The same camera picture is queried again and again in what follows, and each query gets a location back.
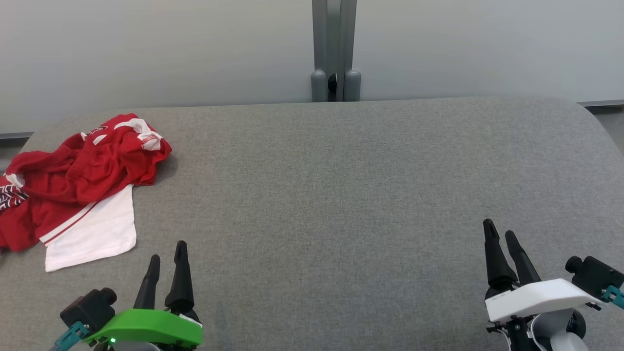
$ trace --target grey table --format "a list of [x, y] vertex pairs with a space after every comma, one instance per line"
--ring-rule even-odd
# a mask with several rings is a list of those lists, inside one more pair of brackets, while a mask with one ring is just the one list
[[[505, 350], [489, 335], [481, 222], [513, 229], [543, 279], [572, 255], [624, 269], [624, 159], [572, 102], [466, 98], [107, 111], [33, 135], [55, 149], [121, 112], [173, 147], [134, 189], [138, 244], [53, 273], [44, 247], [0, 258], [0, 349], [47, 350], [93, 288], [157, 302], [189, 244], [203, 350]], [[621, 350], [624, 311], [585, 312]]]

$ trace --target red jersey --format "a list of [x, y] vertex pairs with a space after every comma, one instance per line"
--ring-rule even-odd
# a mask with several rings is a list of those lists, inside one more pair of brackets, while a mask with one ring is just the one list
[[126, 114], [71, 136], [54, 152], [17, 155], [0, 178], [0, 247], [49, 244], [93, 216], [91, 208], [105, 216], [98, 202], [129, 185], [154, 184], [156, 163], [170, 153], [160, 134]]

